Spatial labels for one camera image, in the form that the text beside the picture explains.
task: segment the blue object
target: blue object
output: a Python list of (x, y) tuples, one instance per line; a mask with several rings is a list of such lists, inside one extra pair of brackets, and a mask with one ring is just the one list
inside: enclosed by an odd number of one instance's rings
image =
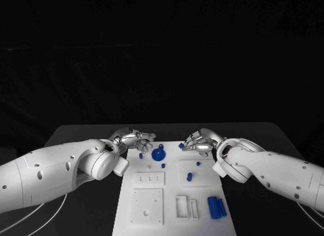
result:
[(187, 180), (193, 181), (193, 173), (189, 173)]
[(160, 145), (160, 148), (154, 150), (152, 152), (152, 158), (155, 161), (163, 161), (165, 158), (165, 151), (164, 151), (164, 145)]
[(209, 197), (209, 207), (210, 207), (210, 217), (216, 220), (222, 218), (222, 210), (219, 205), (219, 200), (216, 197)]
[(228, 216), (226, 210), (225, 210), (225, 203), (223, 203), (223, 199), (217, 200), (219, 206), (220, 206), (220, 211), (222, 211), (222, 215)]

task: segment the dark table surface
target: dark table surface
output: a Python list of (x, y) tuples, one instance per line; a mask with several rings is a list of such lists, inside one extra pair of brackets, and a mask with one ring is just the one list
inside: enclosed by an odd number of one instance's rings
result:
[[(113, 132), (131, 127), (157, 133), (155, 141), (184, 141), (203, 127), (228, 138), (246, 138), (267, 150), (303, 159), (303, 156), (274, 123), (190, 123), (131, 125), (64, 125), (46, 147), (87, 139), (108, 139)], [(297, 202), (270, 191), (255, 176), (242, 184), (229, 176), (222, 179), (233, 223), (239, 236), (324, 235)], [(102, 181), (80, 186), (67, 196), (63, 208), (46, 227), (34, 234), (111, 236), (113, 233), (122, 177), (112, 173)], [(54, 216), (66, 196), (48, 202), (35, 214), (0, 234), (27, 236)], [(38, 206), (0, 214), (0, 230), (22, 219)]]

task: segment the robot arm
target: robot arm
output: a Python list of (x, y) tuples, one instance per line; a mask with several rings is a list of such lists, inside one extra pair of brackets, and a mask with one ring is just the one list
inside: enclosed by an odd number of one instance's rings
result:
[(246, 139), (228, 139), (209, 129), (187, 139), (183, 150), (204, 155), (217, 150), (215, 171), (245, 183), (252, 175), (264, 186), (287, 198), (324, 212), (324, 168), (265, 149)]
[(0, 214), (47, 203), (73, 192), (83, 183), (102, 180), (112, 171), (124, 176), (128, 148), (152, 147), (155, 134), (129, 128), (113, 139), (92, 139), (34, 150), (0, 166)]

